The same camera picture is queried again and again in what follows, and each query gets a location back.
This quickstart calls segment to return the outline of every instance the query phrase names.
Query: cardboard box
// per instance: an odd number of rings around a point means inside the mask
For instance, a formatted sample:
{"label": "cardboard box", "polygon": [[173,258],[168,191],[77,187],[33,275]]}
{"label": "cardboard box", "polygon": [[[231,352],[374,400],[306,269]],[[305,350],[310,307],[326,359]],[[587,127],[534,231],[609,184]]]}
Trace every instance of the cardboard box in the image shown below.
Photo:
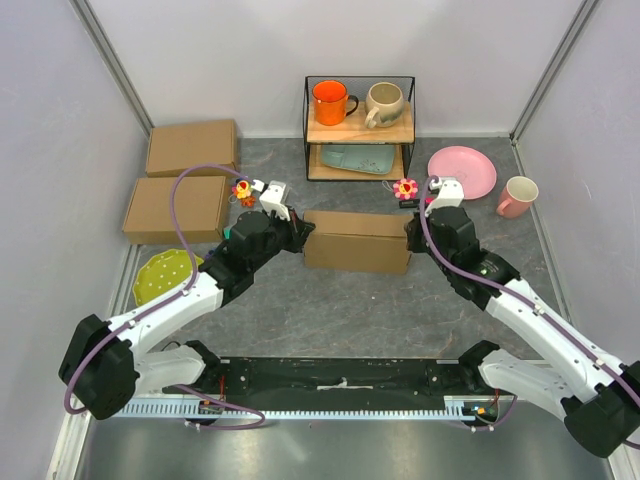
{"label": "cardboard box", "polygon": [[[147,155],[149,177],[177,177],[187,168],[217,163],[237,170],[236,124],[233,120],[157,127],[151,131]],[[197,170],[189,176],[227,175],[218,169]]]}
{"label": "cardboard box", "polygon": [[404,226],[411,215],[307,211],[316,229],[304,247],[307,267],[404,274],[411,253]]}
{"label": "cardboard box", "polygon": [[[123,231],[133,244],[177,244],[169,196],[175,178],[140,178]],[[186,177],[176,192],[180,229],[189,243],[218,242],[224,236],[231,188],[225,177]]]}

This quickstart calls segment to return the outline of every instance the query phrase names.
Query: metal corner post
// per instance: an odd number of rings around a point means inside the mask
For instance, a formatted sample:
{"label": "metal corner post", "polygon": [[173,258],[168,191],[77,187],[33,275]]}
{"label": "metal corner post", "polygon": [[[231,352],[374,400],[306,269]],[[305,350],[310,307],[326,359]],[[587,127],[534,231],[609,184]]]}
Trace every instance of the metal corner post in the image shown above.
{"label": "metal corner post", "polygon": [[[124,313],[127,309],[127,299],[138,269],[139,258],[139,246],[129,246],[124,256],[122,273],[115,294],[110,301],[110,317]],[[45,477],[46,480],[72,480],[76,478],[92,423],[93,417],[88,413],[80,415],[65,413]]]}
{"label": "metal corner post", "polygon": [[545,68],[542,77],[538,81],[536,88],[533,90],[527,105],[520,114],[520,118],[518,118],[518,121],[513,127],[510,137],[514,144],[522,137],[522,134],[529,125],[529,122],[538,109],[538,106],[542,103],[542,100],[549,91],[549,88],[553,84],[558,72],[569,57],[576,40],[584,30],[584,27],[600,3],[600,0],[583,0],[578,7],[578,11],[571,20],[571,24],[567,28],[562,40],[560,40],[560,43],[558,44],[556,51],[553,53],[549,64]]}
{"label": "metal corner post", "polygon": [[111,76],[118,85],[122,95],[129,103],[131,110],[140,123],[140,126],[147,136],[149,136],[151,134],[151,129],[153,128],[151,117],[144,108],[142,100],[138,96],[133,83],[129,79],[120,59],[116,55],[111,42],[109,42],[109,38],[102,28],[102,25],[100,25],[93,8],[91,8],[91,5],[89,5],[87,0],[69,0],[69,2],[84,25],[85,30],[91,37],[93,44],[98,49],[98,52],[100,52],[102,60],[109,69],[109,72],[111,72]]}

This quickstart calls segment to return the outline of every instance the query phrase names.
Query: pink mug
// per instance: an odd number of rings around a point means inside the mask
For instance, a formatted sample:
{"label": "pink mug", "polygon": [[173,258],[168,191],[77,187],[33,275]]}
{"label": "pink mug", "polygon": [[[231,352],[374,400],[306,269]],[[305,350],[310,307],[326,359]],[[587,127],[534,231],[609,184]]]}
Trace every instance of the pink mug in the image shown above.
{"label": "pink mug", "polygon": [[500,194],[496,213],[504,218],[516,218],[529,209],[538,193],[538,186],[530,178],[510,178]]}

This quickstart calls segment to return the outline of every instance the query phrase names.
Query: white wall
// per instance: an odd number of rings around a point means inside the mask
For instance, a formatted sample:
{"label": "white wall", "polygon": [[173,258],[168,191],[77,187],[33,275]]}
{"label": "white wall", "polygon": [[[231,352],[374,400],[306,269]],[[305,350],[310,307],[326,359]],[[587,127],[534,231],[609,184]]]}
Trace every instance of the white wall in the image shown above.
{"label": "white wall", "polygon": [[146,139],[68,2],[2,2],[0,44],[0,477],[41,479],[57,370],[107,313]]}
{"label": "white wall", "polygon": [[522,139],[573,320],[640,358],[637,0],[601,2]]}
{"label": "white wall", "polygon": [[301,135],[305,75],[415,75],[418,131],[508,132],[580,0],[90,0],[153,122]]}

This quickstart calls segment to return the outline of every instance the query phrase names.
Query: yellow-green dotted plate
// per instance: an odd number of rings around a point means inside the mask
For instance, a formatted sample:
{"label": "yellow-green dotted plate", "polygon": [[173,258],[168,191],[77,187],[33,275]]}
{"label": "yellow-green dotted plate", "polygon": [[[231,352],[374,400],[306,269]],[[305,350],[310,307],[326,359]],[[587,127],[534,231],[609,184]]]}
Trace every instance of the yellow-green dotted plate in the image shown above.
{"label": "yellow-green dotted plate", "polygon": [[[196,255],[196,263],[203,260]],[[191,261],[186,250],[171,249],[154,255],[138,271],[133,296],[139,307],[171,290],[191,275]]]}

